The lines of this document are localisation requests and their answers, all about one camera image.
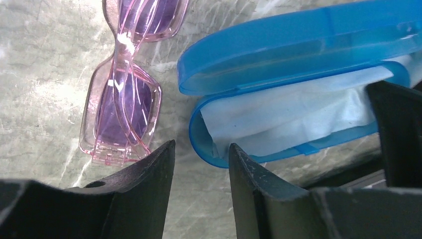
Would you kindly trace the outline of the blue glasses case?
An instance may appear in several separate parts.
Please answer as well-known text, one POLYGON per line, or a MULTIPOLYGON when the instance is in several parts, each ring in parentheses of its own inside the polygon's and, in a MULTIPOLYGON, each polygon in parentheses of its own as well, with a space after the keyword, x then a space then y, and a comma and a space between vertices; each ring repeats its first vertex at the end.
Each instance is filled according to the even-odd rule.
MULTIPOLYGON (((188 127, 191 145, 205 162, 227 168, 228 155, 202 157, 192 143, 191 125, 203 104, 366 69, 417 52, 422 53, 419 0, 350 2, 265 17, 215 32, 190 46, 177 64, 180 92, 200 97, 188 127)), ((376 133, 376 120, 372 128, 370 134, 376 133)), ((328 147, 315 141, 267 157, 247 154, 264 163, 328 147)))

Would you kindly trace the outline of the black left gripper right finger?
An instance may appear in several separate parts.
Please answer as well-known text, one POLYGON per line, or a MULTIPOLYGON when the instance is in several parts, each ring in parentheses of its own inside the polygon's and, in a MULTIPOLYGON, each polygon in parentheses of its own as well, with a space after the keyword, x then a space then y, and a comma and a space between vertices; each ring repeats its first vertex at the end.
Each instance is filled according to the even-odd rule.
POLYGON ((239 239, 419 239, 420 189, 293 185, 229 148, 229 177, 239 239))

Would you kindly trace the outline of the light blue cleaning cloth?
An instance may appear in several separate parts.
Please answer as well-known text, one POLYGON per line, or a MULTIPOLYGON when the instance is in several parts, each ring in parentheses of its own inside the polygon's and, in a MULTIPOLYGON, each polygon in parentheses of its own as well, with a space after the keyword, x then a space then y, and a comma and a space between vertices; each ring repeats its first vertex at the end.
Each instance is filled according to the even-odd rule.
POLYGON ((202 157, 220 159, 232 143, 258 157, 315 141, 328 147, 372 132, 367 85, 390 81, 413 87, 421 79, 417 52, 366 69, 222 97, 201 106, 190 136, 202 157))

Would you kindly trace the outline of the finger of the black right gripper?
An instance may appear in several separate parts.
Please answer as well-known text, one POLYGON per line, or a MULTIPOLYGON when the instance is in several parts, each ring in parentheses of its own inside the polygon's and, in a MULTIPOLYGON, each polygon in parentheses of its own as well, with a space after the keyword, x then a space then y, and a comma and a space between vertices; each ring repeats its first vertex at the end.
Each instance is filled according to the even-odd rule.
POLYGON ((377 120, 387 186, 422 186, 422 93, 386 81, 366 92, 377 120))

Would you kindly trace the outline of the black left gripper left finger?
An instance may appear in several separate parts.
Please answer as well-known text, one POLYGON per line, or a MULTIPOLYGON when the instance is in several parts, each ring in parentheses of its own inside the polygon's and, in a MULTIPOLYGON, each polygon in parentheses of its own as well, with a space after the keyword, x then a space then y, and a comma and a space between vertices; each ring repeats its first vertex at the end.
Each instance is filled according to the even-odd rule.
POLYGON ((175 141, 87 186, 58 189, 1 179, 3 239, 160 239, 175 166, 175 141))

